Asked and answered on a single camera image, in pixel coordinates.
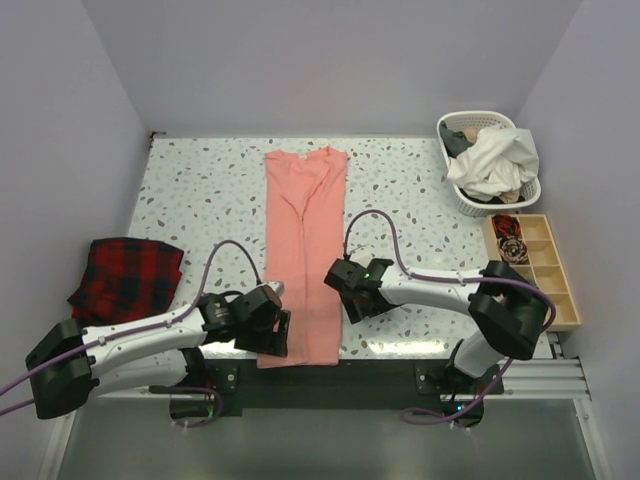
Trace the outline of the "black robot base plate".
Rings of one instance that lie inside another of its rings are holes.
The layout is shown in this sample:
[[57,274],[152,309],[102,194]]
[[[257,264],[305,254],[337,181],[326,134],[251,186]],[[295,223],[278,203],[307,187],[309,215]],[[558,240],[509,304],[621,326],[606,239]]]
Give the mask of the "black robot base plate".
[[346,360],[336,366],[260,369],[249,359],[207,359],[177,386],[153,385],[169,397],[174,420],[240,416],[245,409],[404,410],[453,414],[490,385],[455,374],[447,360]]

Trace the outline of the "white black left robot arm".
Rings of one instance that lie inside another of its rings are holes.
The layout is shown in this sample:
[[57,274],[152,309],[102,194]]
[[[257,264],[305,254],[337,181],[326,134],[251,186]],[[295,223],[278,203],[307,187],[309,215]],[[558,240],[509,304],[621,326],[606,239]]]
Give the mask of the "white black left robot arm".
[[202,348],[235,348],[284,357],[290,313],[284,285],[271,281],[241,293],[208,293],[160,315],[106,327],[76,319],[56,324],[26,357],[40,419],[66,415],[89,399],[136,387],[200,390],[207,380]]

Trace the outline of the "pink t shirt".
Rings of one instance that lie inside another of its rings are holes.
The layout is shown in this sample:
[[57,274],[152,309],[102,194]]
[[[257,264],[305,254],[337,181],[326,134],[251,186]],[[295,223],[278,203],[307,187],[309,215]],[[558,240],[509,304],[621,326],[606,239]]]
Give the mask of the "pink t shirt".
[[347,163],[331,147],[266,155],[265,278],[284,283],[291,319],[287,355],[259,355],[261,369],[338,363],[342,306],[324,279],[342,256]]

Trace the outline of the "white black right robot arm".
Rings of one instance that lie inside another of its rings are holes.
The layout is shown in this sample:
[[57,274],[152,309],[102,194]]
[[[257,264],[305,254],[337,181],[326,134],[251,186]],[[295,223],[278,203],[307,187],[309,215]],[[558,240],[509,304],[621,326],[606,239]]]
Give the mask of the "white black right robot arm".
[[478,271],[411,272],[390,259],[366,265],[334,261],[324,283],[339,294],[353,324],[405,305],[427,306],[469,316],[478,331],[458,342],[441,377],[459,393],[469,392],[503,359],[533,357],[551,300],[504,262]]

